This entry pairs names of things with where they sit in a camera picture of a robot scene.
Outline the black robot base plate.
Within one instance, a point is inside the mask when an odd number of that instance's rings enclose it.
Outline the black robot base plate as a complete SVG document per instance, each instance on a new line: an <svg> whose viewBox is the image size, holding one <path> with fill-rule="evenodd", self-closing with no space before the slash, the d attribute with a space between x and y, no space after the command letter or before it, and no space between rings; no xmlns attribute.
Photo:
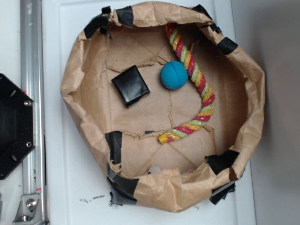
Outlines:
<svg viewBox="0 0 300 225"><path fill-rule="evenodd" d="M34 144L34 101L0 75L0 179L26 158Z"/></svg>

